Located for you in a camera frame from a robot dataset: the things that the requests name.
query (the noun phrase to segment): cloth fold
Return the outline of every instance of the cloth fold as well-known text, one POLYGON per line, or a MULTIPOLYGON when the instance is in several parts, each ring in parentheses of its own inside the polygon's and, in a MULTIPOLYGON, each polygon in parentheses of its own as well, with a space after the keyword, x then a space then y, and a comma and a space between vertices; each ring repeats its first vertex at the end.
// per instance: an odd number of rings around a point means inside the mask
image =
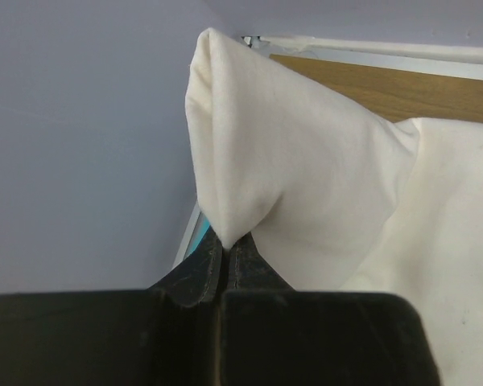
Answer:
POLYGON ((298 290, 399 294, 448 385, 483 384, 483 125, 392 124, 215 30, 186 114, 198 202, 298 290))

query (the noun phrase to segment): gray wall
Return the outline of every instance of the gray wall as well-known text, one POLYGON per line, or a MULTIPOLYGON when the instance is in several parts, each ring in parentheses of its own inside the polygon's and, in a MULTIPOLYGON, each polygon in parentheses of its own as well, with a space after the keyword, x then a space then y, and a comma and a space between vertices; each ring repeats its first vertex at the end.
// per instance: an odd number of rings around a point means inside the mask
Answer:
POLYGON ((0 293, 139 288, 195 203, 197 0, 0 0, 0 293))
POLYGON ((483 0, 205 0, 239 35, 483 47, 483 0))

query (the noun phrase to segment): wooden board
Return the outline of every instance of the wooden board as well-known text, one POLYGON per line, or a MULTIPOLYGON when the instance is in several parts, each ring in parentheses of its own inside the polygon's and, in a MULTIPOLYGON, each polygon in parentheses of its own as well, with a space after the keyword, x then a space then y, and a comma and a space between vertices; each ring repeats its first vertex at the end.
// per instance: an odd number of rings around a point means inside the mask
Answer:
POLYGON ((271 59, 388 119, 483 122, 483 80, 271 55, 271 59))

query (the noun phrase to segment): white cloth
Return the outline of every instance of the white cloth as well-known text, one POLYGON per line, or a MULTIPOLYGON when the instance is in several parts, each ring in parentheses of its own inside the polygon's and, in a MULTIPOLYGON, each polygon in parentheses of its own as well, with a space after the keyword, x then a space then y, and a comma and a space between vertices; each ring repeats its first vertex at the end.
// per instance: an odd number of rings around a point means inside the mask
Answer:
POLYGON ((392 124, 215 30, 186 114, 200 208, 298 290, 420 312, 446 385, 483 385, 483 125, 392 124))

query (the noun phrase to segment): blue object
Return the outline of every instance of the blue object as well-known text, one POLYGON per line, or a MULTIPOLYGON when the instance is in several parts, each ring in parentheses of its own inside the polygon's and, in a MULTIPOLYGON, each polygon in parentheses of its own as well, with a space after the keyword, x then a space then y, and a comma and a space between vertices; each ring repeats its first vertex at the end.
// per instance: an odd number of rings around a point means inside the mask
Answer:
POLYGON ((190 248, 188 250, 188 255, 193 253, 195 251, 196 247, 199 246, 200 242, 202 241, 202 238, 206 234, 206 232, 209 229, 209 221, 204 218, 204 221, 202 221, 202 224, 199 227, 199 230, 197 231, 195 237, 193 238, 192 242, 190 243, 190 248))

